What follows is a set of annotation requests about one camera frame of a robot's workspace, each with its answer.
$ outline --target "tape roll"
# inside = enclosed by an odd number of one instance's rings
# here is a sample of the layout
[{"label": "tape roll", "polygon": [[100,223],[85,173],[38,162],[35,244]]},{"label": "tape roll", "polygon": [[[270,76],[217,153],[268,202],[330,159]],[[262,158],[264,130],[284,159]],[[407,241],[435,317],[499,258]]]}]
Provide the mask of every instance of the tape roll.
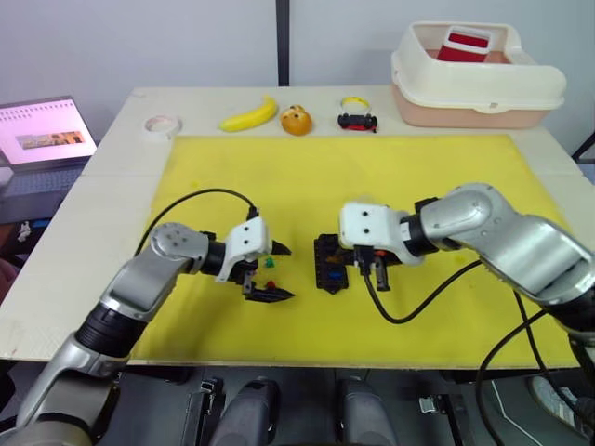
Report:
[{"label": "tape roll", "polygon": [[169,141],[179,133],[181,128],[182,122],[177,116],[160,114],[143,123],[142,134],[151,141]]},{"label": "tape roll", "polygon": [[370,103],[364,98],[357,96],[347,96],[339,102],[341,114],[368,114],[372,107]]}]

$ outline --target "toy fruit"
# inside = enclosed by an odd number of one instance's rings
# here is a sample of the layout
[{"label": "toy fruit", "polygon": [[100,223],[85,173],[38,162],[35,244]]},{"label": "toy fruit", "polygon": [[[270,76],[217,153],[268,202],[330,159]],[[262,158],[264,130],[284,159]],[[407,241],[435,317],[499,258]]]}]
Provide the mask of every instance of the toy fruit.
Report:
[{"label": "toy fruit", "polygon": [[273,98],[264,97],[262,105],[252,111],[237,114],[219,124],[219,128],[226,132],[239,132],[250,127],[256,127],[269,121],[277,112],[277,103]]},{"label": "toy fruit", "polygon": [[284,131],[291,135],[301,137],[312,130],[312,118],[301,105],[292,105],[279,119]]}]

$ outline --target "orange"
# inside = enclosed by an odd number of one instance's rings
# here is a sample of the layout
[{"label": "orange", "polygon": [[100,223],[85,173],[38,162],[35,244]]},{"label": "orange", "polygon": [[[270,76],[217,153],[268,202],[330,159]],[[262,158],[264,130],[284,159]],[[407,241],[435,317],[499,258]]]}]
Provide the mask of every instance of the orange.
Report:
[{"label": "orange", "polygon": [[301,137],[312,130],[312,118],[301,105],[292,105],[279,118],[284,131]]}]

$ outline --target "white plastic container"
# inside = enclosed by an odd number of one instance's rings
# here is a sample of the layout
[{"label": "white plastic container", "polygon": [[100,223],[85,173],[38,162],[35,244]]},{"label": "white plastic container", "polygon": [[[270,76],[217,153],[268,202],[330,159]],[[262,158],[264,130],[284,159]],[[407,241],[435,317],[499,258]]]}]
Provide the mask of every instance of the white plastic container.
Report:
[{"label": "white plastic container", "polygon": [[[453,26],[494,36],[485,62],[448,62],[435,57]],[[392,53],[393,92],[403,119],[433,127],[526,128],[560,107],[564,74],[537,65],[514,28],[503,24],[417,22]]]}]

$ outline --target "cable connector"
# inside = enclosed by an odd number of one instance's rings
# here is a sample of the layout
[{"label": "cable connector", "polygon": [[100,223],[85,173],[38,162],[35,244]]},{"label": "cable connector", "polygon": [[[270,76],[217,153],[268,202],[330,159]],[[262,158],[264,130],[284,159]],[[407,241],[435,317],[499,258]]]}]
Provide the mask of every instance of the cable connector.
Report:
[{"label": "cable connector", "polygon": [[353,246],[355,262],[354,265],[360,269],[363,276],[370,275],[370,266],[374,264],[374,246]]},{"label": "cable connector", "polygon": [[258,208],[256,206],[250,206],[248,208],[248,215],[245,218],[245,221],[251,220],[252,218],[256,218],[260,215]]}]

